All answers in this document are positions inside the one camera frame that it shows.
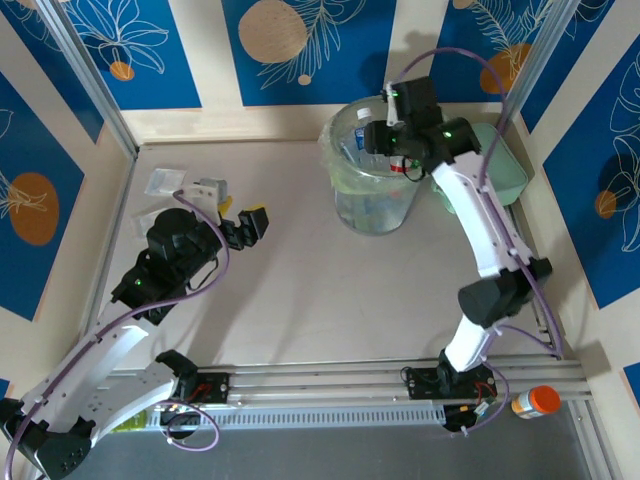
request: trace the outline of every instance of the pill bottle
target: pill bottle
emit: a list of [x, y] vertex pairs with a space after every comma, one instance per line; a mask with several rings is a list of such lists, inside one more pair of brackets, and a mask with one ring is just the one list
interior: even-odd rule
[[548, 385], [522, 392], [511, 402], [511, 409], [516, 415], [527, 420], [555, 413], [561, 406], [560, 395]]

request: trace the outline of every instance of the metal bracket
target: metal bracket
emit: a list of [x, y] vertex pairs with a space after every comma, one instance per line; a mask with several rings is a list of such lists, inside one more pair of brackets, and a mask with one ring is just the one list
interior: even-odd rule
[[[496, 390], [495, 379], [489, 369], [474, 369], [473, 378], [465, 378], [459, 385], [450, 386], [450, 393], [443, 393], [442, 382], [438, 378], [437, 368], [410, 368], [402, 369], [407, 392], [411, 400], [463, 400], [475, 401], [481, 398], [493, 397], [490, 389]], [[480, 388], [476, 384], [486, 384], [488, 389]]]
[[198, 373], [195, 388], [186, 401], [207, 405], [225, 405], [229, 395], [229, 374], [224, 372]]

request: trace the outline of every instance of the green plastic tray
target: green plastic tray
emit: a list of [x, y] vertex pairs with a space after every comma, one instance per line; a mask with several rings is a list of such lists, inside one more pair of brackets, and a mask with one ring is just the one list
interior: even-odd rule
[[[497, 130], [489, 123], [474, 123], [471, 128], [478, 137], [482, 152], [486, 152], [498, 134]], [[515, 202], [529, 183], [529, 177], [502, 138], [491, 157], [488, 171], [491, 183], [498, 194], [498, 200], [504, 207]], [[442, 196], [445, 208], [451, 213], [456, 213], [447, 196], [435, 182], [432, 182], [431, 188]]]

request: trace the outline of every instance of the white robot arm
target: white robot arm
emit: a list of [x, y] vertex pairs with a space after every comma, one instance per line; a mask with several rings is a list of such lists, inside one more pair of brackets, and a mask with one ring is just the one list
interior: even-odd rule
[[[242, 211], [239, 227], [223, 219], [218, 213], [218, 205], [227, 200], [223, 181], [203, 179], [174, 196], [196, 213], [171, 208], [158, 215], [147, 233], [149, 248], [112, 292], [92, 330], [21, 400], [0, 401], [2, 432], [51, 480], [69, 475], [104, 435], [151, 405], [167, 399], [226, 400], [228, 375], [199, 374], [175, 351], [160, 354], [142, 373], [98, 390], [127, 353], [186, 298], [191, 280], [217, 260], [225, 244], [235, 250], [251, 247], [269, 224], [264, 208]], [[203, 210], [216, 220], [201, 221]], [[189, 297], [204, 293], [213, 282]], [[202, 392], [215, 393], [203, 397]]]
[[[465, 119], [443, 120], [429, 77], [388, 85], [383, 98], [389, 105], [388, 119], [367, 125], [365, 148], [372, 154], [420, 162], [455, 208], [481, 277], [458, 292], [462, 320], [440, 354], [437, 372], [427, 382], [437, 383], [438, 388], [422, 398], [469, 398], [469, 385], [491, 374], [481, 363], [494, 327], [533, 297], [522, 269], [543, 283], [551, 274], [551, 264], [532, 255], [504, 209], [490, 212], [487, 208], [483, 197], [488, 196], [492, 205], [499, 202], [483, 173], [480, 144]], [[506, 228], [509, 245], [502, 240], [501, 228]]]

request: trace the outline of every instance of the white wall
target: white wall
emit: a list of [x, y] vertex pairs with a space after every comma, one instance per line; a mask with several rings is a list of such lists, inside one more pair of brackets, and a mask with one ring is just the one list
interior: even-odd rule
[[[434, 48], [449, 0], [399, 0], [391, 37], [387, 77]], [[139, 143], [275, 139], [315, 140], [340, 105], [242, 106], [220, 0], [171, 0], [202, 109], [125, 111]], [[412, 76], [428, 73], [430, 61]]]
[[537, 175], [522, 197], [536, 246], [554, 265], [546, 292], [560, 315], [567, 340], [589, 376], [623, 476], [629, 479], [638, 478], [640, 411], [628, 391], [622, 368], [640, 361], [640, 291], [602, 310], [596, 308], [542, 163], [636, 39], [639, 24], [638, 1], [616, 0], [551, 106], [525, 141]]
[[[10, 396], [20, 398], [77, 340], [130, 162], [108, 128], [97, 145], [91, 141], [1, 14], [0, 38], [0, 71], [85, 174], [37, 318], [29, 322], [0, 308], [0, 378], [10, 380]], [[0, 464], [7, 448], [3, 437]], [[16, 465], [14, 478], [19, 470]]]

